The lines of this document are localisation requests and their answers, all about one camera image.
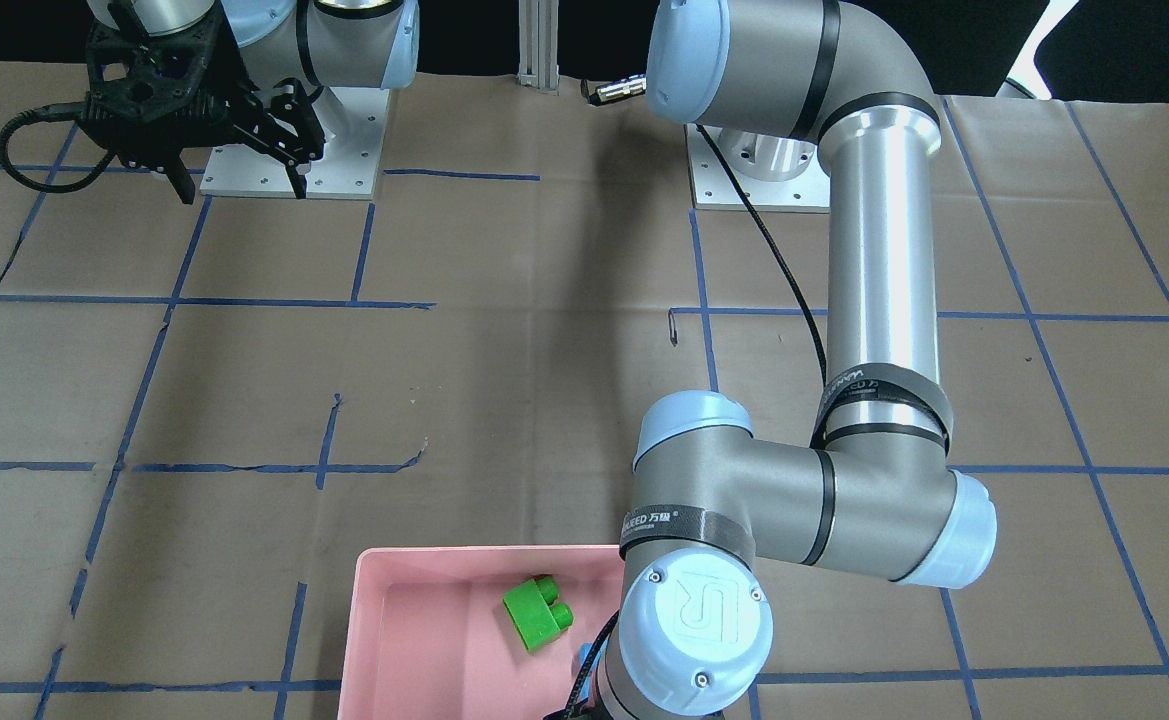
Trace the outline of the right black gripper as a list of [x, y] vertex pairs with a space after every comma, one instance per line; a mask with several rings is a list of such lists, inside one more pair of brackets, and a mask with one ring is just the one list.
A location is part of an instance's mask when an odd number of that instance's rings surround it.
[[255, 94], [227, 20], [199, 20], [144, 44], [95, 22], [85, 58], [77, 127], [118, 159], [160, 169], [182, 205], [198, 196], [185, 148], [249, 140], [282, 165], [296, 199], [307, 196], [307, 173], [325, 155], [314, 92], [282, 79], [267, 99]]

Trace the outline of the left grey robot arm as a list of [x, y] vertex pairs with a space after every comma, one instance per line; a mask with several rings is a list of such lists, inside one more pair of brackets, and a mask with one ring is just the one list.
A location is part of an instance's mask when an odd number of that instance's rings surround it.
[[901, 586], [985, 573], [997, 514], [948, 464], [931, 161], [939, 101], [898, 32], [843, 1], [662, 1], [653, 113], [809, 141], [830, 178], [825, 383], [807, 446], [759, 439], [715, 392], [657, 401], [622, 521], [620, 611], [561, 719], [703, 719], [770, 656], [758, 559]]

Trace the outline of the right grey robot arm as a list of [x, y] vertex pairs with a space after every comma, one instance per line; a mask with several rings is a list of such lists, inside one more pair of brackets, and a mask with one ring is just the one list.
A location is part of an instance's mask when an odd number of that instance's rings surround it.
[[75, 122], [184, 202], [369, 201], [415, 1], [92, 1]]

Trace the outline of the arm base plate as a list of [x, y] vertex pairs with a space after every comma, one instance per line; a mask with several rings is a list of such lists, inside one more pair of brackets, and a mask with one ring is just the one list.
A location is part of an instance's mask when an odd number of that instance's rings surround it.
[[743, 210], [729, 179], [759, 212], [826, 214], [830, 179], [809, 141], [707, 126], [685, 126], [693, 206], [700, 210]]
[[[323, 91], [314, 110], [325, 133], [324, 155], [310, 164], [304, 176], [306, 199], [374, 199], [393, 94], [387, 88], [354, 86]], [[212, 152], [200, 191], [213, 198], [295, 198], [282, 165], [244, 145]]]

